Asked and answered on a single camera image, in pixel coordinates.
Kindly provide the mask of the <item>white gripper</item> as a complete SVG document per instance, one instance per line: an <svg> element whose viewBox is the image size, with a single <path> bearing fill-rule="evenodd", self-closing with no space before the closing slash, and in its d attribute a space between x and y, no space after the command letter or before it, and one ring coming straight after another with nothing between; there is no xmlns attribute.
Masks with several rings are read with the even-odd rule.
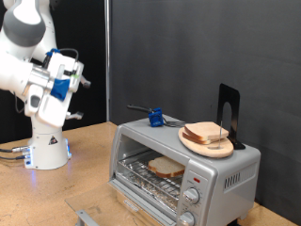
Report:
<svg viewBox="0 0 301 226"><path fill-rule="evenodd" d="M89 89L91 86L91 82L86 80L84 76L81 77L81 83L85 89ZM37 112L37 119L54 127L62 127L65 119L81 120L84 116L83 112L73 114L68 112L71 97L72 93L68 92L65 100L60 101L51 94L45 94L42 97L40 108Z"/></svg>

